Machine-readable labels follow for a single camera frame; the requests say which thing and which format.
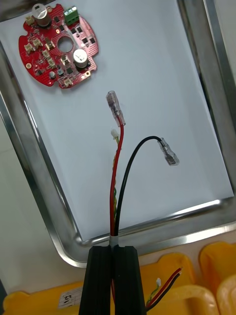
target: circuit board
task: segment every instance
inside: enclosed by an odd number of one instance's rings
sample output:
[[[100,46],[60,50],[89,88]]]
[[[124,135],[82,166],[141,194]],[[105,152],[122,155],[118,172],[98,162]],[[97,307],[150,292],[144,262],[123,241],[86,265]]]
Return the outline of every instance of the circuit board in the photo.
[[[71,88],[88,79],[91,71],[97,69],[92,58],[98,53],[97,39],[82,16],[79,15],[75,22],[75,18],[67,21],[60,4],[46,9],[50,19],[47,27],[39,26],[33,16],[26,17],[23,27],[28,34],[19,38],[19,53],[28,73],[38,82],[46,86],[58,82],[62,89]],[[73,45],[69,52],[59,49],[59,41],[65,36],[71,39]],[[75,51],[87,56],[85,66],[76,64]]]

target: sticker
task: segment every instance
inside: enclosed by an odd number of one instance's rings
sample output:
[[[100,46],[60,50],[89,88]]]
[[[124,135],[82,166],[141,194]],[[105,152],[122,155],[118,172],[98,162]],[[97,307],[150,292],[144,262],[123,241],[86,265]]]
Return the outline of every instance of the sticker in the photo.
[[[81,286],[68,292],[63,292],[60,295],[58,308],[63,309],[64,307],[80,304],[82,291],[83,287]]]

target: red wire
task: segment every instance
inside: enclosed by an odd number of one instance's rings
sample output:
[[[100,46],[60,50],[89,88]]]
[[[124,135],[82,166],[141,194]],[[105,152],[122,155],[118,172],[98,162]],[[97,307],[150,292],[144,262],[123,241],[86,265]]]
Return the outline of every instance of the red wire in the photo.
[[[114,235],[114,229],[115,229],[115,227],[114,227],[114,188],[115,188],[115,182],[116,182],[116,174],[117,174],[117,165],[118,165],[118,160],[119,160],[119,154],[121,151],[122,142],[123,142],[123,138],[124,138],[124,126],[123,126],[119,116],[117,116],[117,119],[118,119],[119,125],[120,125],[120,138],[119,138],[118,149],[117,149],[116,158],[115,158],[114,166],[113,166],[111,189],[110,189],[110,235]]]
[[[182,270],[182,268],[178,268],[175,270],[174,273],[169,277],[169,279],[166,281],[166,283],[163,285],[163,287],[160,289],[160,291],[157,292],[157,294],[150,300],[150,302],[146,305],[146,308],[148,308],[152,303],[161,295],[161,293],[166,289],[166,287],[169,285],[169,283],[172,281],[172,279]]]

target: red circuit board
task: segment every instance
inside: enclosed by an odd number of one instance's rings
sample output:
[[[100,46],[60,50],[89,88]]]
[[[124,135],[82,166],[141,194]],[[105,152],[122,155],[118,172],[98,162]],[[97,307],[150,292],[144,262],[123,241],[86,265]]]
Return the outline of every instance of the red circuit board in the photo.
[[[20,56],[29,74],[38,82],[46,86],[52,86],[57,81],[60,88],[71,88],[89,78],[90,72],[97,69],[92,58],[98,53],[97,39],[92,28],[83,17],[80,16],[78,22],[68,26],[64,21],[64,9],[60,4],[57,4],[55,8],[47,7],[47,9],[52,23],[46,29],[38,26],[36,21],[31,25],[24,22],[23,26],[28,34],[19,38]],[[58,49],[58,41],[64,36],[69,37],[73,42],[73,48],[67,53]],[[34,46],[33,41],[36,39],[40,40],[42,46],[40,45],[37,48]],[[47,49],[48,40],[53,45],[51,49]],[[27,52],[25,45],[29,43],[33,50]],[[84,49],[88,55],[88,65],[84,69],[78,69],[73,62],[73,52],[76,49]],[[49,57],[44,56],[45,51],[48,52]],[[53,66],[49,65],[49,59],[54,63]],[[59,75],[59,69],[63,71],[63,75]],[[51,71],[55,73],[53,79],[50,77]],[[70,81],[68,86],[65,84],[67,79]]]

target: transparent insulating sleeve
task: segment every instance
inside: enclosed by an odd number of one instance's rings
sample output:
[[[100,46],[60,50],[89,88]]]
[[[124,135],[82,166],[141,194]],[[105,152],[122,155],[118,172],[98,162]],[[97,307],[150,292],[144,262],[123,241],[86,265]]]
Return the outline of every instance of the transparent insulating sleeve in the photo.
[[[120,127],[119,119],[120,119],[121,124],[124,126],[125,121],[124,121],[123,113],[120,109],[119,101],[118,101],[115,91],[109,91],[107,93],[106,99],[108,102],[108,106],[110,107],[112,111],[113,117],[117,122],[118,127]]]
[[[158,142],[161,148],[161,151],[164,153],[166,162],[169,166],[179,165],[179,159],[176,154],[171,150],[169,144],[162,138],[161,142]]]

